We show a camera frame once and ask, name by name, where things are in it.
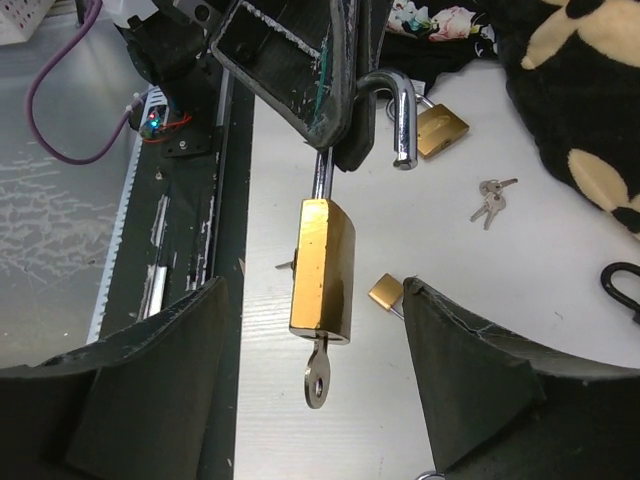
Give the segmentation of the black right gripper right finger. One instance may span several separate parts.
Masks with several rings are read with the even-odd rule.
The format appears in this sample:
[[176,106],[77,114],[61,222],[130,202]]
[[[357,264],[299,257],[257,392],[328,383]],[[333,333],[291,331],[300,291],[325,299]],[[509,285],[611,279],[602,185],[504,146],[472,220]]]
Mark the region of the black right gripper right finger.
[[635,479],[639,372],[522,337],[416,277],[404,323],[436,470],[448,479]]

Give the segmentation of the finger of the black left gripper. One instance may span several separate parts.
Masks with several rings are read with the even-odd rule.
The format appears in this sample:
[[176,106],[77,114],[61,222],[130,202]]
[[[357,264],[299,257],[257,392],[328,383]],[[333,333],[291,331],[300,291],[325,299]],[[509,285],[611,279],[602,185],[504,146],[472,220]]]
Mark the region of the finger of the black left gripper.
[[357,1],[233,1],[212,53],[317,150],[349,126]]
[[342,172],[354,172],[364,162],[374,145],[375,94],[361,85],[365,76],[378,69],[391,1],[360,1],[356,16],[354,102],[351,122],[333,147],[335,166]]

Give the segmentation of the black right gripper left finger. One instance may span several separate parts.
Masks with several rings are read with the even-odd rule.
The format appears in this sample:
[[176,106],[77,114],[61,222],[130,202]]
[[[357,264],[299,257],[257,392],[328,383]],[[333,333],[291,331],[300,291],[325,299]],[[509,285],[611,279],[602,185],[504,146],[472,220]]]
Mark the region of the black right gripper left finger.
[[1,372],[5,479],[193,479],[228,313],[215,278],[39,365]]

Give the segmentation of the brass padlock long shackle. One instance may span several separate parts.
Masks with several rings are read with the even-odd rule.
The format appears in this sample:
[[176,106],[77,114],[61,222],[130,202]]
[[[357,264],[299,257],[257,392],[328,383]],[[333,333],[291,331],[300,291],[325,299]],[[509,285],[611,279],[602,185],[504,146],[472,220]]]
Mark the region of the brass padlock long shackle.
[[435,470],[427,470],[418,474],[414,480],[445,480],[446,477]]

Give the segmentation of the large brass padlock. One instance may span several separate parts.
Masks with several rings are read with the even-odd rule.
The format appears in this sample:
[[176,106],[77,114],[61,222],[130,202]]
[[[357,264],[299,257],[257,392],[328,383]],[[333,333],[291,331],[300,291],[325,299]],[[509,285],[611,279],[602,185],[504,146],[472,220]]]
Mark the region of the large brass padlock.
[[435,104],[419,93],[415,97],[417,149],[425,159],[440,154],[468,133],[469,125],[445,105]]

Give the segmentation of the small brass padlock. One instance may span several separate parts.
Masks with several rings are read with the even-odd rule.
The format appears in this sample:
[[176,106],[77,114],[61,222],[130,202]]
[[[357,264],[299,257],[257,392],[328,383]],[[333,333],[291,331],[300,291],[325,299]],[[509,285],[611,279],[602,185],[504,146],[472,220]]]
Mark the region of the small brass padlock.
[[[376,70],[361,85],[373,93],[387,90],[395,103],[394,141],[399,170],[417,166],[417,107],[410,79],[393,69]],[[355,227],[331,199],[334,160],[331,148],[316,160],[312,197],[301,205],[294,259],[289,330],[314,341],[347,344],[351,338]]]
[[370,288],[368,296],[385,311],[403,320],[402,301],[404,288],[402,283],[389,273],[383,274]]

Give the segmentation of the large padlock keys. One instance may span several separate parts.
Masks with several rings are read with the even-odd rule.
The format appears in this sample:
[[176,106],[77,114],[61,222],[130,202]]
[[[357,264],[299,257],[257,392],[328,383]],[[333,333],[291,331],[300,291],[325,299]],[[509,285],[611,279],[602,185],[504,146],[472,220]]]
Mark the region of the large padlock keys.
[[495,217],[506,208],[504,190],[506,187],[517,184],[518,179],[484,180],[479,184],[479,192],[483,197],[480,208],[470,217],[471,222],[483,218],[483,229],[488,230]]

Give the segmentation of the small brass padlock top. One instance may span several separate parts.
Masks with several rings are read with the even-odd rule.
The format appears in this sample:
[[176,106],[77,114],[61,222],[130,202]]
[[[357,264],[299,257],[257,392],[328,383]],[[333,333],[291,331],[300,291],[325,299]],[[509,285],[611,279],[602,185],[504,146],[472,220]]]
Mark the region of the small brass padlock top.
[[[417,166],[417,107],[410,79],[393,69],[376,70],[361,85],[373,93],[387,90],[395,103],[394,141],[399,170]],[[301,205],[294,259],[289,330],[314,341],[347,344],[351,338],[355,227],[331,199],[334,160],[331,148],[316,160],[312,197]]]

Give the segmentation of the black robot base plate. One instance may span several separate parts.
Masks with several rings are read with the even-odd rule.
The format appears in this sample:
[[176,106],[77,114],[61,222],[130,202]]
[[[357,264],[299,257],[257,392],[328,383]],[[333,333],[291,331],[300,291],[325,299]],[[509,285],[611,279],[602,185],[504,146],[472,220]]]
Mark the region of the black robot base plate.
[[171,127],[144,138],[99,339],[169,307],[209,279],[230,291],[230,330],[242,321],[254,97],[224,75],[211,108],[175,116],[158,90],[144,118]]

